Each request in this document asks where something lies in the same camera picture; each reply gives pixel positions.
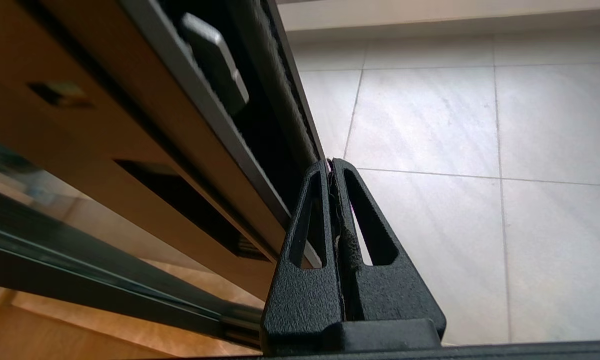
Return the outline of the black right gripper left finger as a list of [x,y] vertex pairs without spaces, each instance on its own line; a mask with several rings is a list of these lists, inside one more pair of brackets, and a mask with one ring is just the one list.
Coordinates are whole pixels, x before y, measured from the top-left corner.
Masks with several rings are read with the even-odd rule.
[[317,353],[343,321],[327,178],[323,161],[304,176],[261,320],[264,353]]

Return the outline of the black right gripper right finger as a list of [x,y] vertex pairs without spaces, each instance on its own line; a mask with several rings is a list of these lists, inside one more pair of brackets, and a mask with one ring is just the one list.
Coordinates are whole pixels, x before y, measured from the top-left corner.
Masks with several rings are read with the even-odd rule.
[[359,171],[335,158],[336,253],[348,321],[386,322],[440,346],[446,317]]

